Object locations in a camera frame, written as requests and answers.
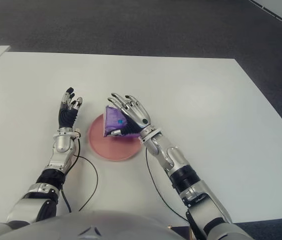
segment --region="pink plate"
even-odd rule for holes
[[[92,149],[101,157],[110,161],[123,161],[135,155],[141,149],[136,137],[103,136],[103,115],[98,116],[88,130],[88,139]]]

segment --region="gray carpet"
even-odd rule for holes
[[[234,58],[282,117],[282,22],[248,0],[0,0],[0,45]],[[282,240],[282,220],[242,227],[257,239]]]

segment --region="purple object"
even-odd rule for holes
[[[126,118],[115,107],[106,106],[105,113],[103,115],[103,124],[104,124],[104,137],[112,137],[111,132],[113,130],[122,129],[127,125]],[[137,138],[140,134],[128,134],[125,136],[118,136],[118,137],[130,137],[130,138]]]

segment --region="wire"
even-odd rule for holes
[[[83,206],[79,209],[79,211],[81,211],[81,210],[85,207],[85,205],[87,205],[87,203],[91,200],[91,198],[94,196],[94,194],[95,194],[95,192],[96,192],[96,190],[97,190],[97,187],[98,187],[98,184],[99,184],[99,174],[97,173],[96,167],[94,166],[94,164],[93,164],[89,159],[87,159],[87,158],[85,158],[85,157],[83,157],[83,156],[79,156],[79,155],[78,155],[78,158],[82,158],[82,159],[87,160],[87,161],[92,165],[92,167],[94,168],[95,174],[96,174],[96,184],[95,184],[94,191],[93,191],[92,195],[88,198],[88,200],[87,200],[87,201],[83,204]]]
[[[149,170],[149,174],[150,174],[151,179],[152,179],[152,183],[153,183],[153,185],[154,185],[154,187],[155,187],[155,189],[156,189],[158,195],[161,197],[162,201],[165,203],[165,205],[166,205],[173,213],[175,213],[177,216],[179,216],[180,218],[182,218],[184,221],[187,221],[187,222],[188,222],[188,220],[187,220],[186,218],[184,218],[183,216],[181,216],[180,214],[178,214],[174,209],[172,209],[172,208],[167,204],[167,202],[164,200],[163,196],[160,194],[160,192],[159,192],[159,190],[158,190],[158,188],[157,188],[157,186],[156,186],[156,184],[155,184],[155,182],[154,182],[154,179],[153,179],[151,170],[150,170],[149,161],[148,161],[148,159],[147,159],[147,148],[145,148],[145,158],[146,158],[147,169]]]
[[[62,197],[63,197],[63,199],[64,199],[64,201],[65,201],[65,204],[66,204],[66,206],[67,206],[67,209],[69,210],[69,213],[71,213],[71,212],[72,212],[71,206],[70,206],[70,204],[69,204],[69,202],[68,202],[68,200],[67,200],[67,198],[66,198],[66,196],[65,196],[65,194],[64,194],[63,187],[61,187],[61,194],[62,194]]]
[[[96,174],[96,184],[95,184],[94,191],[93,191],[92,195],[88,198],[88,200],[87,200],[87,201],[83,204],[83,206],[79,209],[79,211],[81,211],[81,210],[85,207],[85,205],[87,205],[87,203],[91,200],[91,198],[94,196],[94,194],[95,194],[95,192],[96,192],[96,190],[97,190],[97,187],[98,187],[98,184],[99,184],[99,174],[98,174],[98,172],[97,172],[97,170],[96,170],[95,165],[94,165],[89,159],[87,159],[87,158],[85,158],[85,157],[83,157],[83,156],[80,156],[80,151],[81,151],[80,140],[77,139],[77,141],[78,141],[78,155],[74,155],[74,156],[76,157],[76,160],[74,161],[74,163],[72,164],[72,166],[69,168],[69,170],[65,173],[65,175],[67,175],[67,174],[70,172],[70,170],[74,167],[74,165],[77,163],[77,161],[78,161],[79,158],[82,158],[82,159],[88,161],[88,162],[92,165],[92,167],[94,168],[95,174]],[[63,199],[64,199],[64,201],[65,201],[65,204],[66,204],[66,206],[67,206],[67,209],[69,210],[69,213],[71,213],[71,212],[72,212],[72,209],[71,209],[71,206],[70,206],[70,204],[69,204],[69,202],[68,202],[68,200],[67,200],[67,198],[66,198],[66,196],[65,196],[65,193],[64,193],[64,191],[63,191],[63,187],[61,188],[60,191],[61,191],[62,197],[63,197]]]

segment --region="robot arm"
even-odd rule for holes
[[[53,137],[53,155],[36,183],[12,208],[7,222],[23,221],[31,224],[56,215],[59,191],[75,153],[74,140],[79,137],[79,133],[73,131],[73,124],[82,105],[82,98],[78,97],[71,102],[73,97],[73,88],[69,88],[61,101],[59,129]]]
[[[151,119],[141,103],[130,95],[123,98],[112,93],[112,96],[108,100],[121,110],[128,125],[111,134],[115,136],[140,133],[141,142],[157,158],[173,188],[188,208],[186,217],[196,239],[252,240],[246,232],[232,224],[226,209],[198,177],[179,148],[151,124]]]

